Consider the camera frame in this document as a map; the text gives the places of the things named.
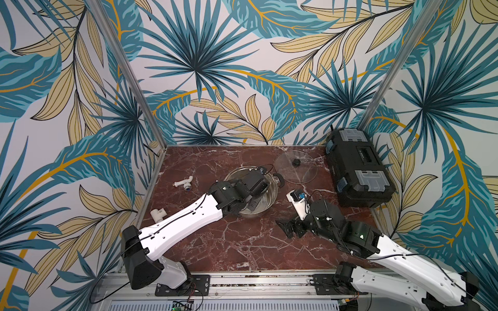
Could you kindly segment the white plastic water tap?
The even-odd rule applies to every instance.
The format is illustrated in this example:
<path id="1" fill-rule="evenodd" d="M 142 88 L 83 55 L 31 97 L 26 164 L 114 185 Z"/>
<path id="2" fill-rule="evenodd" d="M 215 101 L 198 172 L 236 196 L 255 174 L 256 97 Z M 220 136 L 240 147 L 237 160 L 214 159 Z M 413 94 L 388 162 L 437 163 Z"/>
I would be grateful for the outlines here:
<path id="1" fill-rule="evenodd" d="M 192 188 L 192 181 L 193 181 L 193 176 L 189 176 L 188 178 L 181 180 L 181 181 L 175 181 L 173 186 L 178 188 L 182 187 L 186 191 L 190 191 Z"/>

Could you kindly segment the aluminium left corner post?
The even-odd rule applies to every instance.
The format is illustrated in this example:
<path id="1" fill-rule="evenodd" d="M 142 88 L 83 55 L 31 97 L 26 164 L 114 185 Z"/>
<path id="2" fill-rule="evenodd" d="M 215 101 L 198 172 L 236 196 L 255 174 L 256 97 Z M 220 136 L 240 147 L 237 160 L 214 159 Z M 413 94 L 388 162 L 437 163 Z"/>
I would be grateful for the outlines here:
<path id="1" fill-rule="evenodd" d="M 157 139 L 160 148 L 162 150 L 166 150 L 167 144 L 163 139 L 162 132 L 158 128 L 158 125 L 153 118 L 152 111 L 147 103 L 139 82 L 136 79 L 132 67 L 130 66 L 126 53 L 118 39 L 117 33 L 115 33 L 114 29 L 112 28 L 112 23 L 108 19 L 103 4 L 101 3 L 101 1 L 97 0 L 89 0 L 87 1 L 87 4 L 89 6 L 89 10 L 92 12 L 95 18 L 95 21 L 97 22 L 97 25 L 102 31 L 104 38 L 108 42 L 110 50 L 114 54 L 118 66 L 121 67 L 124 79 L 128 82 L 128 86 L 131 88 L 133 96 L 136 97 L 137 103 L 139 104 L 139 107 L 141 108 L 145 119 L 149 123 L 154 137 Z"/>

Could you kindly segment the aluminium corner post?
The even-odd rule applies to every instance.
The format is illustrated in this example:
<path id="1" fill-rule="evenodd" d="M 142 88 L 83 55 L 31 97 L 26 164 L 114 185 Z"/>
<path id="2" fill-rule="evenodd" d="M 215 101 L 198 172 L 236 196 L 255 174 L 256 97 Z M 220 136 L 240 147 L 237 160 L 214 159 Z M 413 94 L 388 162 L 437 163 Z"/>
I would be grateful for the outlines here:
<path id="1" fill-rule="evenodd" d="M 112 28 L 112 23 L 108 19 L 103 4 L 101 3 L 101 1 L 97 0 L 89 0 L 87 1 L 87 4 L 89 6 L 89 10 L 92 12 L 95 18 L 95 21 L 97 22 L 97 25 L 102 31 L 104 38 L 108 42 L 110 50 L 114 54 L 118 66 L 121 67 L 124 79 L 128 82 L 128 86 L 131 88 L 133 96 L 136 97 L 137 103 L 139 104 L 139 107 L 141 108 L 145 119 L 149 123 L 154 137 L 157 139 L 160 148 L 162 150 L 166 150 L 167 144 L 163 139 L 162 132 L 158 128 L 158 125 L 153 118 L 152 111 L 147 103 L 139 82 L 136 79 L 132 67 L 130 66 L 126 53 L 118 39 L 117 33 L 115 33 L 114 29 Z"/>
<path id="2" fill-rule="evenodd" d="M 433 16 L 438 12 L 442 0 L 429 1 L 428 4 L 421 11 L 420 18 L 414 22 L 413 30 L 408 33 L 407 41 L 400 47 L 399 53 L 394 58 L 393 64 L 387 71 L 383 81 L 379 85 L 378 90 L 364 111 L 362 119 L 357 124 L 357 129 L 366 131 L 370 120 L 373 118 L 381 100 L 384 98 L 385 93 L 388 91 L 396 75 L 402 69 L 413 49 L 416 47 L 420 38 L 424 35 L 425 28 L 430 24 Z"/>

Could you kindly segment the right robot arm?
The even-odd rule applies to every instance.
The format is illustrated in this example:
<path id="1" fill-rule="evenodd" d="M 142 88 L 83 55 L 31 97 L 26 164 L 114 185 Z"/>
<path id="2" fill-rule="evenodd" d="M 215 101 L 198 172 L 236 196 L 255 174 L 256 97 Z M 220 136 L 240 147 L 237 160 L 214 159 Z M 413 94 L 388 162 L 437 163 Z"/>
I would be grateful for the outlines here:
<path id="1" fill-rule="evenodd" d="M 325 199 L 312 201 L 299 191 L 289 193 L 287 199 L 297 216 L 277 224 L 288 238 L 312 233 L 334 243 L 340 251 L 396 273 L 385 275 L 342 262 L 335 274 L 314 277 L 312 284 L 319 293 L 380 294 L 418 310 L 480 310 L 476 300 L 479 280 L 472 273 L 442 268 L 435 260 L 405 249 L 378 229 L 348 220 L 338 206 Z"/>

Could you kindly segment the glass pot lid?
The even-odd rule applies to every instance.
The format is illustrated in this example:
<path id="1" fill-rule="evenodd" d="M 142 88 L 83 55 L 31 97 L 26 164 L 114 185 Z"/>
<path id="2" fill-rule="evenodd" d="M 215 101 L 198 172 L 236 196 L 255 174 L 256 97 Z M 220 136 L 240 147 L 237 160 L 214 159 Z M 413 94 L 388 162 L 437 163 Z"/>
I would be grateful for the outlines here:
<path id="1" fill-rule="evenodd" d="M 297 185 L 311 182 L 318 173 L 316 160 L 299 150 L 288 150 L 280 154 L 274 161 L 274 168 L 287 183 Z"/>

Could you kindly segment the white pipe tee fitting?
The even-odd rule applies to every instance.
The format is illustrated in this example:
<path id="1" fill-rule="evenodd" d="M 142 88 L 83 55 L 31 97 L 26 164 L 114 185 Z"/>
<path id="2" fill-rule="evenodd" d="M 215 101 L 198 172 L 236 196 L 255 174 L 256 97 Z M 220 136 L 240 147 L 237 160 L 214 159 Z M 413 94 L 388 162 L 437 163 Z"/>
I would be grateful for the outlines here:
<path id="1" fill-rule="evenodd" d="M 166 218 L 167 213 L 164 209 L 152 209 L 150 215 L 153 218 L 154 223 L 158 224 Z"/>

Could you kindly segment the aluminium right corner post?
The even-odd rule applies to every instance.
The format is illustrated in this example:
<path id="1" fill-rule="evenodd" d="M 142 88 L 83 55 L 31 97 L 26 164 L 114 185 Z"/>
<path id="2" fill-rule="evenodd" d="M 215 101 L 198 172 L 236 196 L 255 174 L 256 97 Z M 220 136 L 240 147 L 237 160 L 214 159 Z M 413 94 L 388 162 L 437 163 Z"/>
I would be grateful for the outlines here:
<path id="1" fill-rule="evenodd" d="M 387 71 L 383 81 L 379 85 L 378 90 L 364 111 L 362 119 L 357 124 L 357 129 L 366 131 L 370 120 L 373 118 L 381 100 L 384 98 L 385 93 L 388 91 L 396 75 L 402 69 L 413 49 L 416 47 L 420 38 L 424 35 L 425 28 L 430 24 L 433 16 L 438 12 L 442 0 L 429 1 L 428 4 L 421 11 L 420 18 L 414 22 L 413 30 L 408 33 L 407 41 L 400 47 L 399 53 L 394 58 L 393 64 Z"/>

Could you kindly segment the black plastic toolbox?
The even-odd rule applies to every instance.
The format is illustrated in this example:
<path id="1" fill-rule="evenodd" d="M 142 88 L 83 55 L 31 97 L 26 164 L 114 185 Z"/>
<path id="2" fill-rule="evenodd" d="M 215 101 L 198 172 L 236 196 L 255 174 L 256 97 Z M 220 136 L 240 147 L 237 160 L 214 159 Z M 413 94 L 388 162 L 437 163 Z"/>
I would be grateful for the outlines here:
<path id="1" fill-rule="evenodd" d="M 365 132 L 332 130 L 326 161 L 342 207 L 375 208 L 391 201 L 396 188 Z"/>

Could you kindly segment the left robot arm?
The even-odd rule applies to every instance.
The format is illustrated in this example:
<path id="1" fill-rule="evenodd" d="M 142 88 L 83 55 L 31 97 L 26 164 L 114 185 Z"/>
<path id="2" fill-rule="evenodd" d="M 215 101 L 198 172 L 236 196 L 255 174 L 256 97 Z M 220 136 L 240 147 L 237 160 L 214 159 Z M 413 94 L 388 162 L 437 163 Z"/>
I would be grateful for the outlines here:
<path id="1" fill-rule="evenodd" d="M 157 224 L 122 233 L 121 258 L 130 287 L 139 290 L 159 282 L 171 289 L 184 287 L 191 278 L 185 264 L 163 254 L 204 226 L 227 215 L 238 215 L 268 190 L 264 167 L 251 168 L 242 178 L 215 182 L 197 201 Z"/>

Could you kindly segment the stainless steel pot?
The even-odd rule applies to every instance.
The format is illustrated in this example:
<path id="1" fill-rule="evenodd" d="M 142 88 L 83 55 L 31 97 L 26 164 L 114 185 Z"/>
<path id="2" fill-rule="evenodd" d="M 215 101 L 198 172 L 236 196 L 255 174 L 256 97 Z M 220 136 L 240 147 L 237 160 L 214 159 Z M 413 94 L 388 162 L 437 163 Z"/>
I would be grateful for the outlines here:
<path id="1" fill-rule="evenodd" d="M 243 181 L 248 176 L 261 176 L 263 178 L 262 183 L 266 185 L 266 188 L 255 198 L 251 197 L 246 207 L 239 212 L 239 215 L 243 218 L 256 218 L 262 216 L 273 205 L 276 201 L 278 191 L 285 185 L 285 181 L 281 174 L 272 173 L 271 170 L 268 170 L 264 166 L 236 168 L 224 180 L 235 184 L 236 180 Z"/>

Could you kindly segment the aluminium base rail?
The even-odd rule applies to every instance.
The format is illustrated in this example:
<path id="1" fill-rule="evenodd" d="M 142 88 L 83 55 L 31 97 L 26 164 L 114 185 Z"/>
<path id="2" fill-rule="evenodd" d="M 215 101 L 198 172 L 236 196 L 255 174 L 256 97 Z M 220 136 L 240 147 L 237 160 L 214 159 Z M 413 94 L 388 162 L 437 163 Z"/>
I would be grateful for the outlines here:
<path id="1" fill-rule="evenodd" d="M 319 293 L 314 277 L 334 270 L 262 272 L 198 272 L 195 290 L 182 295 L 157 281 L 139 290 L 127 285 L 127 275 L 106 276 L 94 294 L 91 310 L 171 310 L 175 301 L 191 310 L 418 310 L 380 294 Z"/>

